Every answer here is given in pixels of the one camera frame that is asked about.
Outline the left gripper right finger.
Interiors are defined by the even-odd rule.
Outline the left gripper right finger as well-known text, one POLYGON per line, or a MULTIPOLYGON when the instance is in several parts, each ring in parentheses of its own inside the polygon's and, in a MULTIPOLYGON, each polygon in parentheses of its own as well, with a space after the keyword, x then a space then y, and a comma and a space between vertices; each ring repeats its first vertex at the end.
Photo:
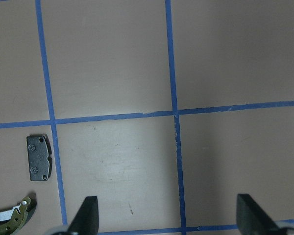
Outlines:
POLYGON ((284 234, 249 194, 237 195, 236 224, 242 235, 284 234))

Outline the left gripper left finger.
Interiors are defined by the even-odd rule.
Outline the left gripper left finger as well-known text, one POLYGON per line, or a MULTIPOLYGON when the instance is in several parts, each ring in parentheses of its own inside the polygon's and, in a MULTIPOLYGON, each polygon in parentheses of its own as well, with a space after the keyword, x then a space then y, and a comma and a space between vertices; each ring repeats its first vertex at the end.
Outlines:
POLYGON ((67 235, 98 234, 98 198, 87 196, 66 231, 67 235))

